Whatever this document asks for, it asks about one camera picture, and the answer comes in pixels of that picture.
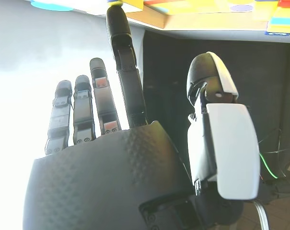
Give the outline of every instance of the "green cable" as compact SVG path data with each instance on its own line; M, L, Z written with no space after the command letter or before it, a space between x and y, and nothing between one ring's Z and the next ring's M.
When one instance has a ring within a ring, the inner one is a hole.
M270 170L270 168L268 167L268 165L267 165L267 163L266 163L266 161L265 161L265 159L264 159L264 157L263 157L263 155L262 155L261 153L260 153L260 157L261 157L261 159L262 159L262 161L263 161L265 167L267 168L268 172L271 174L271 176L274 177L275 179L278 179L278 177L276 177L276 176L272 173L272 171Z

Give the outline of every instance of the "brown floor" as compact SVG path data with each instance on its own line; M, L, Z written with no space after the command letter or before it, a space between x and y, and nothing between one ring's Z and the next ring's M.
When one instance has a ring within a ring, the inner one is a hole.
M266 205L271 230L290 230L290 197L272 201ZM243 216L236 224L236 228L217 226L214 230L261 230L259 216L254 204L244 205Z

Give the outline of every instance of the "red object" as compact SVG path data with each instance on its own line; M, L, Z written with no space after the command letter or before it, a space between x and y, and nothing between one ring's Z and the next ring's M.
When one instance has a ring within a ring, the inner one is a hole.
M278 6L283 8L290 8L290 0L279 0Z
M153 5L153 4L166 3L166 2L172 2L172 1L184 1L184 0L149 0L149 1L144 1L144 4Z

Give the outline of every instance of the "white wall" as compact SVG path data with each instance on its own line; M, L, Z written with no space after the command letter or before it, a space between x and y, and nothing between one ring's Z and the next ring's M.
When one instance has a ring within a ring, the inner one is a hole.
M131 30L142 75L144 30ZM95 57L105 62L121 125L128 127L105 19L0 0L0 230L22 229L27 179L33 159L44 155L57 83L70 80L74 87L78 75L90 77Z

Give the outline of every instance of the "dark background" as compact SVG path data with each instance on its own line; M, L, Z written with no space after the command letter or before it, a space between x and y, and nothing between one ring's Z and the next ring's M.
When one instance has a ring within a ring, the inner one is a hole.
M172 38L153 32L144 36L144 95L149 121L158 120L188 163L188 114L193 111L186 98L186 78L193 58L212 51L225 63L254 122L258 140L273 173L290 160L290 44L272 42L208 41ZM261 167L264 178L270 179Z

